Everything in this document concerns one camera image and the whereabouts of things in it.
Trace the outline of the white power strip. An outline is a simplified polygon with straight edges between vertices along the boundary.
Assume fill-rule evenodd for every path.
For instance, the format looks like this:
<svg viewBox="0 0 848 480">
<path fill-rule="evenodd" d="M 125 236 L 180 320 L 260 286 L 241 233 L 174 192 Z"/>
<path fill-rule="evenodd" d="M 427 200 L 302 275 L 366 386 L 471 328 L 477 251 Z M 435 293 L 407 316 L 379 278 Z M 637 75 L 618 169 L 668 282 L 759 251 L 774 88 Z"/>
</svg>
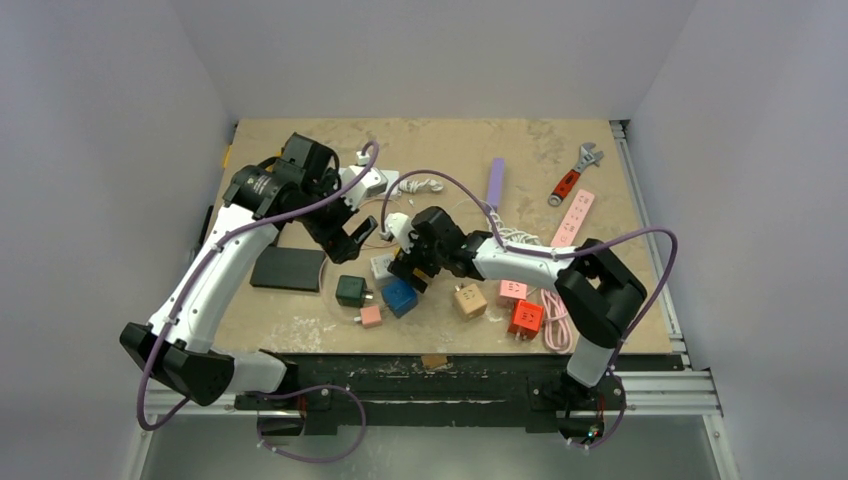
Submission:
<svg viewBox="0 0 848 480">
<path fill-rule="evenodd" d="M 389 194 L 392 198 L 400 197 L 402 195 L 402 192 L 399 190 L 398 186 L 395 186 L 392 191 L 389 191 L 389 187 L 392 186 L 394 182 L 398 180 L 400 172 L 396 170 L 381 169 L 380 173 L 385 179 L 386 189 L 383 194 Z"/>
</svg>

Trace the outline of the small pink USB charger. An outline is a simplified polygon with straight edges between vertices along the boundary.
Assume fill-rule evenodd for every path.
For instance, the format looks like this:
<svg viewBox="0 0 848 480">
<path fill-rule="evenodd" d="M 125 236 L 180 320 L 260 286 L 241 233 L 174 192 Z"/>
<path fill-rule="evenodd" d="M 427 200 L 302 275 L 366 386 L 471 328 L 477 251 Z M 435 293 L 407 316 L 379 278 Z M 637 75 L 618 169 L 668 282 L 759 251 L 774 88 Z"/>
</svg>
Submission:
<svg viewBox="0 0 848 480">
<path fill-rule="evenodd" d="M 377 305 L 361 308 L 359 314 L 354 317 L 354 322 L 366 329 L 381 326 L 383 323 L 381 308 Z"/>
</svg>

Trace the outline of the pink plug adapter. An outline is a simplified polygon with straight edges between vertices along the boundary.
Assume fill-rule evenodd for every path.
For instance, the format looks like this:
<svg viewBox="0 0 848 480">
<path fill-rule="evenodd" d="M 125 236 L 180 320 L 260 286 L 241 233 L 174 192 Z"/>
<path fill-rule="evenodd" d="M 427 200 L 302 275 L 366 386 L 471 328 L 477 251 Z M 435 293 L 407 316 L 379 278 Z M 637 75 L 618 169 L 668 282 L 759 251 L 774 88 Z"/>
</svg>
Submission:
<svg viewBox="0 0 848 480">
<path fill-rule="evenodd" d="M 502 308 L 513 308 L 528 296 L 528 286 L 521 282 L 501 280 L 498 286 L 496 304 Z"/>
</svg>

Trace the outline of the orange cube adapter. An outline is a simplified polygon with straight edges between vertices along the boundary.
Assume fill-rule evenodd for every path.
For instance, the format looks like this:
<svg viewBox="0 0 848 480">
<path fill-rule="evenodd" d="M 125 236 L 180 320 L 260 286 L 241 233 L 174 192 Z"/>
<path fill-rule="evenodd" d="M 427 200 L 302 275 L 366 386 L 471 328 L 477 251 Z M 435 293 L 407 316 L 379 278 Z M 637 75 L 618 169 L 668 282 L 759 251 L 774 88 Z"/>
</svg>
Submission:
<svg viewBox="0 0 848 480">
<path fill-rule="evenodd" d="M 488 308 L 488 301 L 478 285 L 458 285 L 453 294 L 453 305 L 464 320 L 483 315 Z"/>
</svg>

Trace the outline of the pink power strip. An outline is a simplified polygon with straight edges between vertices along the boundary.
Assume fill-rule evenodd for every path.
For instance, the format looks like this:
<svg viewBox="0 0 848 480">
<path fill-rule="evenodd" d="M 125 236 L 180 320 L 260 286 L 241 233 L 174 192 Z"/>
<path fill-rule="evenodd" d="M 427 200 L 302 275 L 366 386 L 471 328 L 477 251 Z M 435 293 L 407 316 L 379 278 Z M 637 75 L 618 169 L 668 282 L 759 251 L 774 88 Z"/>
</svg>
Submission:
<svg viewBox="0 0 848 480">
<path fill-rule="evenodd" d="M 550 245 L 552 247 L 566 247 L 574 244 L 594 200 L 595 195 L 593 193 L 584 189 L 577 191 L 551 239 Z"/>
</svg>

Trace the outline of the red cube adapter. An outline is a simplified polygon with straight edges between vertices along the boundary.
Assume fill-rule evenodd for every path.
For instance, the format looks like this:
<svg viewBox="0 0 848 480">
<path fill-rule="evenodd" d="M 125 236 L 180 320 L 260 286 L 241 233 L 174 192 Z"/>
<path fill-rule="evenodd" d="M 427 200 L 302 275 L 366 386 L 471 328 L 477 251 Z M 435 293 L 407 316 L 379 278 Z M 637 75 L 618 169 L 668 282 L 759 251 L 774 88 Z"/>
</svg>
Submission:
<svg viewBox="0 0 848 480">
<path fill-rule="evenodd" d="M 533 340 L 541 330 L 544 313 L 541 305 L 526 300 L 517 301 L 507 332 L 519 340 Z"/>
</svg>

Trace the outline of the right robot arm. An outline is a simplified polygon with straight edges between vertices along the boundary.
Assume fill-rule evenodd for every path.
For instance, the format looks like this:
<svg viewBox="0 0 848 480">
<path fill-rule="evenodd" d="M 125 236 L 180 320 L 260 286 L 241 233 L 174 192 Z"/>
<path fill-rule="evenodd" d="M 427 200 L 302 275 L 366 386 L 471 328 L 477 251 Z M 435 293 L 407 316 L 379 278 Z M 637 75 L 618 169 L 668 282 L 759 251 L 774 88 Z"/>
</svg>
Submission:
<svg viewBox="0 0 848 480">
<path fill-rule="evenodd" d="M 420 293 L 441 271 L 557 293 L 579 333 L 561 381 L 564 399 L 576 407 L 599 396 L 600 380 L 648 297 L 643 283 L 597 239 L 555 248 L 498 239 L 489 231 L 464 233 L 440 207 L 413 217 L 390 214 L 382 232 L 400 247 L 390 272 Z"/>
</svg>

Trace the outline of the purple socket base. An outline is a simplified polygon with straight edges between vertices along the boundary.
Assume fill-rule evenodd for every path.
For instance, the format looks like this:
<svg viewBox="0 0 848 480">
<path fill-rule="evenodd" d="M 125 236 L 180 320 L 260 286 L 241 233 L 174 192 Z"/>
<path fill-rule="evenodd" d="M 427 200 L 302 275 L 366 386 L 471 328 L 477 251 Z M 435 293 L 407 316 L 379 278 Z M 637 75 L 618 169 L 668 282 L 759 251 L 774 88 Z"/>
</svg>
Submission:
<svg viewBox="0 0 848 480">
<path fill-rule="evenodd" d="M 504 178 L 505 159 L 494 158 L 491 163 L 486 189 L 486 203 L 493 212 L 496 212 L 501 204 Z"/>
</svg>

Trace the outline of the white cube adapter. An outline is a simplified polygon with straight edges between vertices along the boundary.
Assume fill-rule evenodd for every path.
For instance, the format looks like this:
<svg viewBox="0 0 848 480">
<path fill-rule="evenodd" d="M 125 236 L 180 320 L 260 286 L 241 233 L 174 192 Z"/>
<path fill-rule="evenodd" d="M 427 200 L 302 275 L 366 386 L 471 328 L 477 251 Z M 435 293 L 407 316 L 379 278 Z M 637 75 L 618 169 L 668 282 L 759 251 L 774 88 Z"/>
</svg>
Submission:
<svg viewBox="0 0 848 480">
<path fill-rule="evenodd" d="M 392 260 L 393 256 L 391 254 L 377 255 L 370 259 L 371 274 L 377 284 L 390 283 L 396 279 L 389 271 Z"/>
</svg>

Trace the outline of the green cube adapter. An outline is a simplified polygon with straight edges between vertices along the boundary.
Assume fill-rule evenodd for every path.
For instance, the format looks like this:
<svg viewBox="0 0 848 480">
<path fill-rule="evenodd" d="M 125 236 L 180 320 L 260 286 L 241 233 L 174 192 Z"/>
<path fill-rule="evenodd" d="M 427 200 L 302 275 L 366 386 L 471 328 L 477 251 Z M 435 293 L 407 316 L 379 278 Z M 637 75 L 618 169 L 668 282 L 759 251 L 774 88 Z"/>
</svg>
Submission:
<svg viewBox="0 0 848 480">
<path fill-rule="evenodd" d="M 364 277 L 341 275 L 337 282 L 335 299 L 342 307 L 362 308 L 367 301 L 373 299 L 373 292 L 368 288 Z"/>
</svg>

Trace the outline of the red handled adjustable wrench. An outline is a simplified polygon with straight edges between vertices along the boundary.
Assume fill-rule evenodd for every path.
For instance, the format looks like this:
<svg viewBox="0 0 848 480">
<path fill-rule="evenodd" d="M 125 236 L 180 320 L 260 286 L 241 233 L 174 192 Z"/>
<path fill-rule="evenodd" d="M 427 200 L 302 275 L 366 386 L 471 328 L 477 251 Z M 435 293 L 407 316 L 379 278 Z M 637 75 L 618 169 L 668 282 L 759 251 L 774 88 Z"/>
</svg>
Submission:
<svg viewBox="0 0 848 480">
<path fill-rule="evenodd" d="M 596 150 L 596 144 L 586 142 L 579 147 L 579 156 L 575 165 L 566 173 L 548 196 L 547 203 L 557 207 L 570 194 L 584 171 L 591 165 L 598 165 L 604 157 L 604 152 Z"/>
</svg>

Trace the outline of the blue cube adapter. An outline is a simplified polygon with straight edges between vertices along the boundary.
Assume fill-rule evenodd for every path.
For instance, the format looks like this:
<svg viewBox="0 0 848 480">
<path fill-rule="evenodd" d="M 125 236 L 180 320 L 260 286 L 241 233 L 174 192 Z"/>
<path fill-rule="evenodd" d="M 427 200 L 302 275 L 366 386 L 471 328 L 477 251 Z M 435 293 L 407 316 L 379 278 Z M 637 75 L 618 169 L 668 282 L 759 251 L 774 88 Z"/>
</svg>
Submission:
<svg viewBox="0 0 848 480">
<path fill-rule="evenodd" d="M 400 279 L 382 287 L 380 294 L 383 303 L 396 318 L 402 318 L 418 305 L 415 289 Z"/>
</svg>

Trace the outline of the aluminium frame rail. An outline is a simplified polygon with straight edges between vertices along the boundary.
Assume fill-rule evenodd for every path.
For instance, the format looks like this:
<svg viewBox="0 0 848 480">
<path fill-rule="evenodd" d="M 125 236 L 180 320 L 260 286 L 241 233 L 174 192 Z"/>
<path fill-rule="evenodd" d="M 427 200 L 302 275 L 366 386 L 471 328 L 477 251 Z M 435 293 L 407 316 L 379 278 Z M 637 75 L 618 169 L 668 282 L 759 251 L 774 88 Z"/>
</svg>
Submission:
<svg viewBox="0 0 848 480">
<path fill-rule="evenodd" d="M 357 390 L 348 385 L 342 390 L 321 387 L 315 392 L 287 400 L 267 400 L 250 395 L 224 394 L 208 406 L 186 403 L 178 409 L 184 415 L 258 415 L 260 417 L 295 418 L 304 415 L 340 414 L 359 416 L 358 404 L 364 407 L 366 422 L 400 425 L 407 417 L 410 425 L 447 423 L 449 425 L 481 425 L 498 416 L 509 418 L 530 414 L 560 415 L 566 407 L 553 398 L 553 384 L 541 380 L 522 380 L 507 385 L 502 392 L 494 390 L 495 381 L 486 378 L 483 389 L 474 392 L 442 391 L 438 398 L 401 395 L 386 389 Z M 600 384 L 604 412 L 614 415 L 619 410 L 640 415 L 718 415 L 720 406 L 711 377 L 705 372 L 623 372 L 620 380 L 604 378 Z"/>
</svg>

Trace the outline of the black box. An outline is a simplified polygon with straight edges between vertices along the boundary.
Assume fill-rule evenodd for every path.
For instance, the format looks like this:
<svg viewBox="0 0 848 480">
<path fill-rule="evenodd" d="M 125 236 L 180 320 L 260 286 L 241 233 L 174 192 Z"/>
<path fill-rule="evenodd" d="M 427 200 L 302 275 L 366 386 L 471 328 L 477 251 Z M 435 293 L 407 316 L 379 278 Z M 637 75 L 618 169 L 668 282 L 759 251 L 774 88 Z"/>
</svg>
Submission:
<svg viewBox="0 0 848 480">
<path fill-rule="evenodd" d="M 268 246 L 255 261 L 249 284 L 255 288 L 318 292 L 325 259 L 321 250 Z"/>
</svg>

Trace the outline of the yellow cube adapter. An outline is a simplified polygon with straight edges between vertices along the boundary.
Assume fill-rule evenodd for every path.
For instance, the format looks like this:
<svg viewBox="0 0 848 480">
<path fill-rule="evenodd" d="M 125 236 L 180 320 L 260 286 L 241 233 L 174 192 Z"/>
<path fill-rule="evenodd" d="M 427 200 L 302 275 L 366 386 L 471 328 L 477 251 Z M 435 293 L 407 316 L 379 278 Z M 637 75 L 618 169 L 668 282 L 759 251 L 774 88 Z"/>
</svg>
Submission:
<svg viewBox="0 0 848 480">
<path fill-rule="evenodd" d="M 429 280 L 431 279 L 431 277 L 430 277 L 429 275 L 427 275 L 425 272 L 423 272 L 423 271 L 422 271 L 422 270 L 420 270 L 419 268 L 413 268 L 413 269 L 410 271 L 410 274 L 411 274 L 413 277 L 418 278 L 418 279 L 420 279 L 420 280 L 422 280 L 422 281 L 425 281 L 425 282 L 427 282 L 427 281 L 429 281 Z"/>
</svg>

